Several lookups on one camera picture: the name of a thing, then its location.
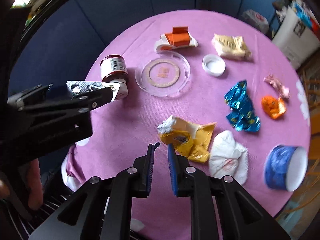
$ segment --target pink tablecloth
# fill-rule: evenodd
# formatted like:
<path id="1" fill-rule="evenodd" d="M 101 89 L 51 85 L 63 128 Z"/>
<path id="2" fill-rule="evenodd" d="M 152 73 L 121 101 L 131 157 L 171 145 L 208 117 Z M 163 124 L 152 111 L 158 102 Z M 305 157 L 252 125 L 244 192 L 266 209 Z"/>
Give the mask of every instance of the pink tablecloth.
<path id="1" fill-rule="evenodd" d="M 188 26 L 197 39 L 197 48 L 181 49 L 191 68 L 191 89 L 178 99 L 163 99 L 142 91 L 135 82 L 134 70 L 141 58 L 153 50 L 160 34 L 173 26 Z M 219 77 L 209 76 L 202 69 L 206 54 L 216 54 L 211 44 L 214 35 L 241 35 L 253 54 L 254 63 L 225 60 L 226 71 Z M 101 80 L 99 64 L 103 57 L 119 54 L 129 71 L 129 95 L 124 100 L 92 111 L 93 135 L 79 143 L 69 158 L 69 168 L 83 183 L 92 176 L 102 179 L 115 176 L 130 167 L 133 160 L 146 153 L 148 143 L 159 141 L 156 127 L 171 114 L 199 124 L 217 122 L 213 137 L 228 129 L 249 151 L 248 179 L 244 188 L 272 215 L 288 201 L 290 192 L 267 188 L 263 178 L 265 159 L 277 144 L 309 148 L 308 106 L 296 72 L 281 51 L 262 33 L 229 16 L 198 10 L 174 11 L 145 19 L 116 37 L 101 53 L 86 80 Z M 265 95 L 277 97 L 274 89 L 263 82 L 275 74 L 290 88 L 291 97 L 283 119 L 270 119 L 261 108 Z M 248 81 L 249 95 L 261 119 L 258 133 L 237 132 L 226 119 L 229 107 L 224 94 L 238 81 Z M 194 166 L 209 175 L 208 165 Z M 141 233 L 151 239 L 190 239 L 190 199 L 176 198 L 171 190 L 164 144 L 156 150 L 151 194 L 148 199 L 134 199 L 132 218 L 145 228 Z"/>

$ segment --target orange foil wrapper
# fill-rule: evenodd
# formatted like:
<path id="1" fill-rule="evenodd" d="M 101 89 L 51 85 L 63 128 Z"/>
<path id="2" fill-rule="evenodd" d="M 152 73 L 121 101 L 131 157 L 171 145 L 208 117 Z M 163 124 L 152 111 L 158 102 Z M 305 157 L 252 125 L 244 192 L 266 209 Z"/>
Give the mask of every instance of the orange foil wrapper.
<path id="1" fill-rule="evenodd" d="M 287 111 L 282 98 L 275 99 L 272 96 L 265 96 L 261 100 L 263 111 L 272 119 L 277 119 Z"/>
<path id="2" fill-rule="evenodd" d="M 188 27 L 173 27 L 172 33 L 160 35 L 154 45 L 155 51 L 172 50 L 182 47 L 197 47 L 198 42 L 188 32 Z"/>

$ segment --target yellow plastic bag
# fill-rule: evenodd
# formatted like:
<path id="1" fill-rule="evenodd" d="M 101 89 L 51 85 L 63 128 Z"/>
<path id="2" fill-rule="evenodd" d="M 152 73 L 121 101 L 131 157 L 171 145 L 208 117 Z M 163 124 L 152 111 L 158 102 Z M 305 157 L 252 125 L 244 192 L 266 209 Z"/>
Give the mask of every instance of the yellow plastic bag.
<path id="1" fill-rule="evenodd" d="M 205 163 L 210 156 L 208 147 L 215 125 L 216 122 L 199 125 L 171 115 L 157 128 L 162 142 L 172 143 L 175 150 L 191 161 Z"/>
<path id="2" fill-rule="evenodd" d="M 245 44 L 242 36 L 229 37 L 215 34 L 212 44 L 220 57 L 236 60 L 252 59 L 251 52 Z"/>

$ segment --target white bottle cap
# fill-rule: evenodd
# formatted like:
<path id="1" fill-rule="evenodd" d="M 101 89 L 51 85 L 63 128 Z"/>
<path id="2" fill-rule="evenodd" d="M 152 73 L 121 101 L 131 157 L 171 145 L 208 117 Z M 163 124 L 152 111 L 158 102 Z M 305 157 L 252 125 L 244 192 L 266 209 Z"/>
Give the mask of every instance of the white bottle cap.
<path id="1" fill-rule="evenodd" d="M 205 55 L 202 60 L 202 67 L 206 73 L 211 76 L 218 77 L 226 69 L 226 63 L 222 58 L 214 54 Z"/>
<path id="2" fill-rule="evenodd" d="M 115 100 L 123 99 L 128 95 L 127 82 L 124 79 L 122 78 L 114 79 L 114 80 L 111 80 L 110 83 L 118 83 L 120 85 L 120 88 L 119 88 L 118 94 L 116 95 Z"/>

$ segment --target white crumpled bag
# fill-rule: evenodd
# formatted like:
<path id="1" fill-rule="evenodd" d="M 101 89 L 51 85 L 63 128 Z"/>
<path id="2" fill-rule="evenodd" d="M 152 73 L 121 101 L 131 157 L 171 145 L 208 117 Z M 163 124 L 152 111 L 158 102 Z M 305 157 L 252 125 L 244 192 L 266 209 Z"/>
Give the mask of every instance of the white crumpled bag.
<path id="1" fill-rule="evenodd" d="M 219 179 L 230 175 L 242 185 L 247 180 L 248 167 L 248 149 L 236 142 L 229 130 L 217 134 L 209 159 L 210 175 Z"/>
<path id="2" fill-rule="evenodd" d="M 263 34 L 267 34 L 269 30 L 269 23 L 261 14 L 250 9 L 243 12 L 242 17 L 244 22 L 261 31 Z"/>

